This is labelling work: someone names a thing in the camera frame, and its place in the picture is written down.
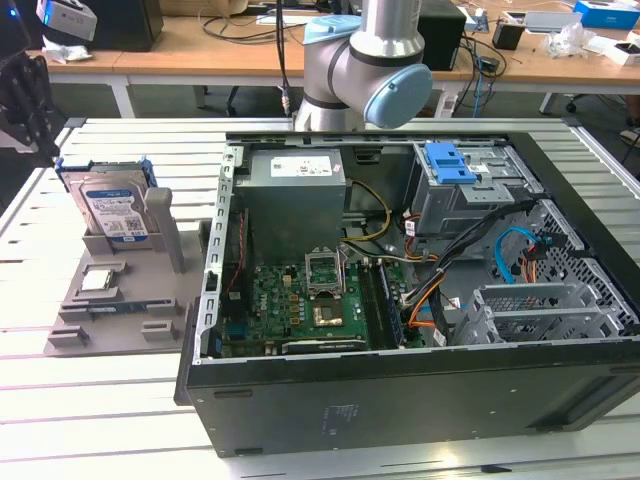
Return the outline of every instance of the small circuit board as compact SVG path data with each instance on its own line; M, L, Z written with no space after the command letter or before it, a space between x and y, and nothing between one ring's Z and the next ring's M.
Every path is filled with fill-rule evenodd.
M392 295L398 299L407 288L402 269L393 263L386 269ZM277 355L282 345L304 341L354 341L361 343L362 349L371 348L358 266L345 265L340 298L328 294L311 298L306 273L304 264L255 268L247 322L228 323L225 328L229 356ZM335 278L331 269L314 269L313 280L330 283Z

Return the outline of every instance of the slotted table surface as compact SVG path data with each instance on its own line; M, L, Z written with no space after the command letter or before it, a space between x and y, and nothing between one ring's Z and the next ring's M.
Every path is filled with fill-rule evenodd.
M65 129L59 143L65 156L147 155L159 185L174 191L179 228L189 230L212 216L225 132L288 128L285 120L264 119L88 120ZM531 133L637 251L637 183L584 130L547 119L423 120L404 127L500 128ZM194 409L173 403L179 354L42 355L83 252L83 231L81 215L52 169L36 170L0 219L1 479L480 478L486 475L482 465L512 469L500 475L503 480L637 478L640 472L640 396L577 433L222 461Z

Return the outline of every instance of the black speaker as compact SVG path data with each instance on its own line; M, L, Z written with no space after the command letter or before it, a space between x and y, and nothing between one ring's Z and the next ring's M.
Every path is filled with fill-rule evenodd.
M425 63L431 70L452 70L466 23L450 0L423 0L418 31L424 38Z
M491 43L501 50L515 50L518 48L524 28L524 25L515 23L498 23Z

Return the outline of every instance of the white label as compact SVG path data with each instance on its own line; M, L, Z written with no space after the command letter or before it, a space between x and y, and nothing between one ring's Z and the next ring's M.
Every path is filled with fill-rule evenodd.
M90 313L116 313L115 307L95 307L88 310Z
M460 297L453 297L449 300L451 301L451 303L448 305L445 305L444 310L460 310L461 309Z
M437 328L433 329L433 339L441 347L445 347L447 345L447 339L440 333L440 330L438 330Z
M412 220L404 222L404 229L407 231L407 235L410 237L416 236L416 224Z
M467 168L471 173L489 173L489 169L484 163L481 163L480 165L467 165Z
M140 242L149 235L142 217L133 210L135 198L130 190L87 192L89 208L104 234L118 242Z
M329 157L275 157L271 160L272 177L330 177Z

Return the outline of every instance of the blue cable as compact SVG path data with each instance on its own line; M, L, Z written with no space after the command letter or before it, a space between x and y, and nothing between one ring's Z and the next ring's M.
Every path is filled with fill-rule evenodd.
M476 118L478 113L478 104L480 103L480 97L482 93L482 70L480 67L480 60L478 59L478 84L476 85L476 104L473 106L473 118Z
M524 235L533 243L537 243L540 241L540 239L536 237L533 234L533 232L531 232L530 230L527 230L526 228L521 228L521 227L507 228L504 232L500 234L500 236L498 237L498 240L496 241L494 255L496 257L496 266L498 267L498 270L500 270L500 273L502 274L505 282L507 283L515 283L515 279L513 278L513 275L511 275L511 272L507 268L507 265L504 263L504 258L502 257L502 241L505 239L507 235L514 232Z

